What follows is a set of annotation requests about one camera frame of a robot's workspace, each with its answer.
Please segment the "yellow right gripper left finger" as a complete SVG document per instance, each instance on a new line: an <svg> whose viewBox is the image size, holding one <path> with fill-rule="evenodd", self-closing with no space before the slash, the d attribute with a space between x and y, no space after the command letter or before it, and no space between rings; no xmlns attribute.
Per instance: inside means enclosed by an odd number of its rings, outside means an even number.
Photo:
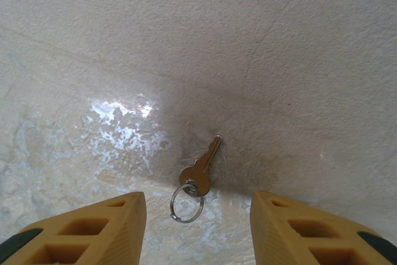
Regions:
<svg viewBox="0 0 397 265"><path fill-rule="evenodd" d="M1 264L139 264L145 226L144 193L127 193L26 226Z"/></svg>

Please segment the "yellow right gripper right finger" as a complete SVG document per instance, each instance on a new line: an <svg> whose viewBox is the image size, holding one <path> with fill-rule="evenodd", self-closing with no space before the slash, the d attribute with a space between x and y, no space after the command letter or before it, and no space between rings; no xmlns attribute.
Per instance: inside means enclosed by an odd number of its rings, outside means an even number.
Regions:
<svg viewBox="0 0 397 265"><path fill-rule="evenodd" d="M256 264L396 264L396 246L374 230L271 192L252 197Z"/></svg>

